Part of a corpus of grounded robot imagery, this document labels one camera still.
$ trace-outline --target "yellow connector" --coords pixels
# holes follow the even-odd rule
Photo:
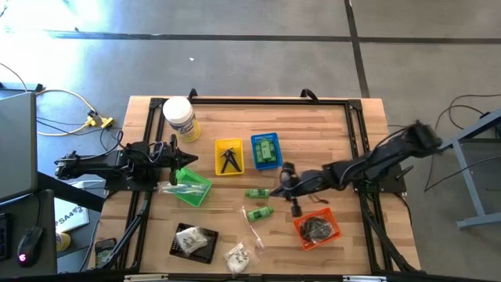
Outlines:
[[[87,121],[85,122],[85,126],[92,127],[92,126],[96,126],[96,125],[97,125],[97,122],[93,117],[87,117]]]
[[[113,118],[112,117],[109,117],[109,118],[104,118],[104,117],[101,117],[101,127],[102,128],[109,128],[109,127],[112,127],[113,126]]]

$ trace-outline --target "yellow container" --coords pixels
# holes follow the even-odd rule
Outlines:
[[[222,156],[229,148],[235,152],[235,161],[241,172],[238,172],[230,163],[226,165],[225,173],[221,173],[222,166],[225,164],[226,158]],[[216,153],[216,175],[239,175],[243,174],[243,144],[242,139],[220,139],[215,143]]]

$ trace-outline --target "orange container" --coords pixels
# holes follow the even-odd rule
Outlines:
[[[331,225],[332,228],[331,234],[327,238],[321,240],[320,242],[312,242],[309,240],[305,240],[301,235],[301,227],[305,224],[307,220],[311,218],[323,219],[328,223],[330,223]],[[341,229],[339,229],[339,226],[330,208],[323,208],[319,211],[315,211],[309,215],[305,215],[299,219],[294,220],[294,227],[296,228],[297,235],[299,236],[299,238],[301,238],[303,249],[305,249],[306,251],[341,237]]]

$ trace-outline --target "green bottle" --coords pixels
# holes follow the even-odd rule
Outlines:
[[[249,211],[247,217],[251,222],[269,217],[274,212],[272,207],[258,208],[257,210]]]
[[[247,196],[249,198],[268,199],[269,198],[269,190],[268,189],[247,189],[247,190],[245,190],[245,196]]]

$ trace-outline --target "green container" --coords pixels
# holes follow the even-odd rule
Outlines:
[[[269,217],[274,212],[272,207],[258,208],[257,210],[249,211],[247,218],[251,222]]]
[[[175,174],[175,177],[178,180],[178,183],[192,183],[192,184],[200,184],[207,186],[205,193],[201,195],[194,195],[194,194],[175,195],[177,198],[185,201],[188,204],[191,204],[193,207],[200,207],[200,204],[202,204],[202,201],[204,201],[205,196],[207,196],[207,193],[209,192],[209,189],[212,186],[212,182],[209,181],[209,179],[206,179],[203,176],[200,176],[195,172],[189,170],[188,168],[181,168],[180,170],[178,170],[178,172],[176,172]]]
[[[269,198],[269,190],[268,189],[247,189],[245,190],[245,196],[254,199],[268,199]]]

